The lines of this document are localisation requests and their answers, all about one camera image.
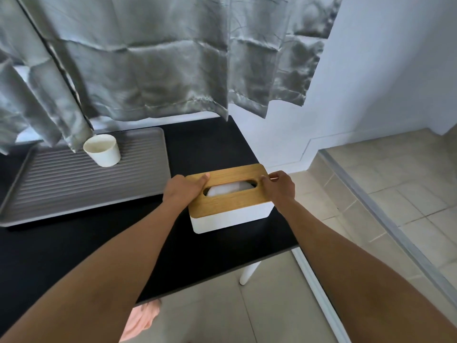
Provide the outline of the person's right hand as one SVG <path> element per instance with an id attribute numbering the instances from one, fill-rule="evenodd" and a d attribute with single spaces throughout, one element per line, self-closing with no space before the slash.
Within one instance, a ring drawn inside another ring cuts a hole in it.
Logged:
<path id="1" fill-rule="evenodd" d="M 295 184 L 284 171 L 268 174 L 272 181 L 272 195 L 267 195 L 276 208 L 295 201 Z"/>

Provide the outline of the person's left hand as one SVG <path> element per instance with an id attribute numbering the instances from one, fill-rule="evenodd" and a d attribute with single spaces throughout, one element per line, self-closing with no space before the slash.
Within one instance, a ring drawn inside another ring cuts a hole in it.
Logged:
<path id="1" fill-rule="evenodd" d="M 183 175 L 174 176 L 165 186 L 163 202 L 180 211 L 184 210 L 202 192 L 192 192 L 190 184 Z"/>

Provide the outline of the wooden tissue box lid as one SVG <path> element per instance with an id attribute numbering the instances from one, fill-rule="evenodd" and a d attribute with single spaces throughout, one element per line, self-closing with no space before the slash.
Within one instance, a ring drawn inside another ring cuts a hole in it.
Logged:
<path id="1" fill-rule="evenodd" d="M 262 176 L 267 176 L 266 169 L 262 164 L 256 163 L 226 168 L 210 171 L 208 174 L 209 179 L 207 183 L 188 206 L 190 217 L 193 219 L 270 202 L 265 193 L 264 186 L 260 182 Z M 252 189 L 213 197 L 208 197 L 204 194 L 207 188 L 233 182 L 254 182 L 256 186 Z"/>

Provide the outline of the white tissue box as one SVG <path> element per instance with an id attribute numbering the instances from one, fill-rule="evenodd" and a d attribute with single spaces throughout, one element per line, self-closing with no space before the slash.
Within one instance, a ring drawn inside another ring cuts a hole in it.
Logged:
<path id="1" fill-rule="evenodd" d="M 243 207 L 232 211 L 217 213 L 202 218 L 190 218 L 192 229 L 196 234 L 203 234 L 227 227 L 240 225 L 255 220 L 268 218 L 274 204 L 265 202 L 258 205 Z"/>

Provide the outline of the person's right forearm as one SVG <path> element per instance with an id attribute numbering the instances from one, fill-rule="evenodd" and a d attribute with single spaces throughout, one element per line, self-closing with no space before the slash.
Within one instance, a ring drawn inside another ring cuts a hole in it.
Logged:
<path id="1" fill-rule="evenodd" d="M 457 328 L 392 268 L 316 219 L 273 199 L 352 343 L 457 343 Z"/>

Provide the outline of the person's left forearm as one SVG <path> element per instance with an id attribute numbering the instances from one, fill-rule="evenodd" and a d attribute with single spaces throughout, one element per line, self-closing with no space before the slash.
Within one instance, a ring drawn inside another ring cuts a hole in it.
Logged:
<path id="1" fill-rule="evenodd" d="M 186 207 L 166 200 L 77 265 L 0 343 L 119 343 L 163 245 Z"/>

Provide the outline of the white tissue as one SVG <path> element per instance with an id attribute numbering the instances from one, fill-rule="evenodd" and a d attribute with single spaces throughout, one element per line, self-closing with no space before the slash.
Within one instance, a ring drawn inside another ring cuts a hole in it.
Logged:
<path id="1" fill-rule="evenodd" d="M 205 196 L 214 197 L 253 188 L 255 188 L 255 185 L 248 181 L 232 182 L 210 187 Z"/>

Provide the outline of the white table leg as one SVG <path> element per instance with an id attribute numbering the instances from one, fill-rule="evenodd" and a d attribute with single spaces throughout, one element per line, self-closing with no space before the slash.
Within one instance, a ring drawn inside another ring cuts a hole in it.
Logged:
<path id="1" fill-rule="evenodd" d="M 253 275 L 253 273 L 256 271 L 256 269 L 259 267 L 260 264 L 261 264 L 261 261 L 255 262 L 251 265 L 246 266 L 243 269 L 243 272 L 239 278 L 239 284 L 241 286 L 244 286 L 248 283 L 249 279 L 251 278 L 251 276 Z"/>

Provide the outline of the white cup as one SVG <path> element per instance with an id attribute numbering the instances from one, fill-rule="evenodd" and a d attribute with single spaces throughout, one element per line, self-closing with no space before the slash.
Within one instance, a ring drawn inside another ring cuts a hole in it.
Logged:
<path id="1" fill-rule="evenodd" d="M 112 167 L 121 160 L 117 140 L 110 134 L 98 134 L 86 140 L 83 150 L 100 167 Z"/>

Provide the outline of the grey ribbed tray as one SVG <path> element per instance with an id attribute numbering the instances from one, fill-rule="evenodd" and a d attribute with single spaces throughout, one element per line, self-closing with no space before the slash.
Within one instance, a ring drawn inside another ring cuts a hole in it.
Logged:
<path id="1" fill-rule="evenodd" d="M 159 127 L 111 133 L 121 160 L 100 167 L 65 144 L 17 144 L 0 154 L 0 227 L 10 227 L 160 195 L 170 178 Z"/>

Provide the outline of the grey metal floor threshold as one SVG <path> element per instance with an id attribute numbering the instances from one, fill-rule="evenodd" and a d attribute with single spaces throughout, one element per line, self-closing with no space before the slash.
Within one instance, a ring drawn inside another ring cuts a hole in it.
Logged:
<path id="1" fill-rule="evenodd" d="M 457 309 L 457 289 L 440 273 L 420 249 L 397 227 L 373 199 L 351 178 L 351 176 L 331 157 L 326 149 L 318 150 L 318 155 L 326 162 L 334 174 L 361 202 L 373 218 L 386 230 L 392 239 L 412 259 L 428 280 Z"/>

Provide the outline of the grey curtain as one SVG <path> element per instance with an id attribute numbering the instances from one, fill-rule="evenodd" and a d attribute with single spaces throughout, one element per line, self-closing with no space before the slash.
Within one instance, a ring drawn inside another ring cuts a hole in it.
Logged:
<path id="1" fill-rule="evenodd" d="M 0 153 L 33 129 L 74 152 L 95 117 L 305 102 L 343 0 L 0 0 Z"/>

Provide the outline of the pink cloth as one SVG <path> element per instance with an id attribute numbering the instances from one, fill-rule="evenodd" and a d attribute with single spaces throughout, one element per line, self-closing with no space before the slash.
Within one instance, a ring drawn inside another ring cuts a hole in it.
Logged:
<path id="1" fill-rule="evenodd" d="M 134 307 L 119 342 L 133 339 L 144 330 L 149 329 L 154 319 L 159 315 L 161 304 L 161 299 L 156 299 Z"/>

